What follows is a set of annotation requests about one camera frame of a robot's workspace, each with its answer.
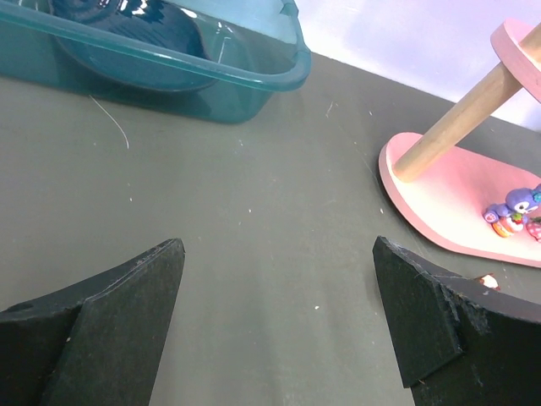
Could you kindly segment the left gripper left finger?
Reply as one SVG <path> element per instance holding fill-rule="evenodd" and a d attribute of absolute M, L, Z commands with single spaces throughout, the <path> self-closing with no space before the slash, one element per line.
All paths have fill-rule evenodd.
<path fill-rule="evenodd" d="M 147 405 L 183 275 L 168 239 L 1 313 L 3 405 Z"/>

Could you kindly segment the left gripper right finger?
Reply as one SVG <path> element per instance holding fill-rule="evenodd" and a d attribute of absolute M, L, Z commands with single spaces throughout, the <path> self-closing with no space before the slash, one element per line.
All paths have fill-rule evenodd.
<path fill-rule="evenodd" d="M 402 385 L 417 405 L 538 405 L 540 306 L 385 237 L 372 249 Z"/>

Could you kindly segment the small brown toy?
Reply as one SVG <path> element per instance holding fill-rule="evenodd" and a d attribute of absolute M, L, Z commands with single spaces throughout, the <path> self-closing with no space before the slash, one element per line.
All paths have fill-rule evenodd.
<path fill-rule="evenodd" d="M 485 274 L 481 277 L 476 277 L 475 280 L 481 283 L 486 288 L 500 291 L 500 285 L 493 274 Z"/>

